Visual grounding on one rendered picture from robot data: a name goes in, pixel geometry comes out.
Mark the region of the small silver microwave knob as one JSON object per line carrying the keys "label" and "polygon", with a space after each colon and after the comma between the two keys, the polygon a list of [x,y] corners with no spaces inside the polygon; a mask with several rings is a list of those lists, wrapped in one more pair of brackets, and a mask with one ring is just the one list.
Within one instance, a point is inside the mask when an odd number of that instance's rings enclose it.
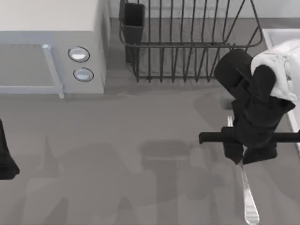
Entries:
{"label": "small silver microwave knob", "polygon": [[80,82],[90,82],[94,78],[94,73],[90,69],[82,67],[73,71],[73,77]]}

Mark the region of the large silver microwave knob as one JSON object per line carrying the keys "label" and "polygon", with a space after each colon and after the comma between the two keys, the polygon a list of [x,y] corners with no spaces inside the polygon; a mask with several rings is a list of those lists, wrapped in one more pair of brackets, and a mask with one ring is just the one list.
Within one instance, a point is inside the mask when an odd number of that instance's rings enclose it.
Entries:
{"label": "large silver microwave knob", "polygon": [[67,54],[71,60],[78,63],[84,63],[90,58],[90,52],[82,46],[69,48]]}

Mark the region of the pale microwave oven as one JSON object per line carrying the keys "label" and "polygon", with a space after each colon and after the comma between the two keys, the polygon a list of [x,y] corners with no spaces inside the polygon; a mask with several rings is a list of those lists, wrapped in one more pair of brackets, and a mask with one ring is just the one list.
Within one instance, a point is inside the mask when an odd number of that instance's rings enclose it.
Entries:
{"label": "pale microwave oven", "polygon": [[[50,45],[65,96],[104,93],[110,33],[108,0],[0,0],[0,44]],[[76,46],[90,52],[88,61],[69,58]],[[76,80],[80,68],[94,78]]]}

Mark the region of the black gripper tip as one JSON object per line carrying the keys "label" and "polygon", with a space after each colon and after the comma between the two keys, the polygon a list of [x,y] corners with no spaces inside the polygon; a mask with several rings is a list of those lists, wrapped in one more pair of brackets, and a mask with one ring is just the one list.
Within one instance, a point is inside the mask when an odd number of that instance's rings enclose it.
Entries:
{"label": "black gripper tip", "polygon": [[3,127],[0,119],[0,180],[12,180],[20,174],[20,169],[12,158]]}

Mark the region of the glass microwave door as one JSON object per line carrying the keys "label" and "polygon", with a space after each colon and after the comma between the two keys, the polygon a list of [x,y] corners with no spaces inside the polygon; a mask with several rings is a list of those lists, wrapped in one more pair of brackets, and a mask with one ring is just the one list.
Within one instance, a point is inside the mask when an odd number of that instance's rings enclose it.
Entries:
{"label": "glass microwave door", "polygon": [[41,47],[0,44],[0,94],[57,94]]}

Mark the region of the dark utensil holder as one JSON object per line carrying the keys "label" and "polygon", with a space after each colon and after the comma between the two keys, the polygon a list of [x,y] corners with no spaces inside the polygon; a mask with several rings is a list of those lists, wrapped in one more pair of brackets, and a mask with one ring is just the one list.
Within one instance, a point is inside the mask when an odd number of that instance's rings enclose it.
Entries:
{"label": "dark utensil holder", "polygon": [[125,40],[126,63],[133,63],[142,41],[145,5],[120,0],[119,20]]}

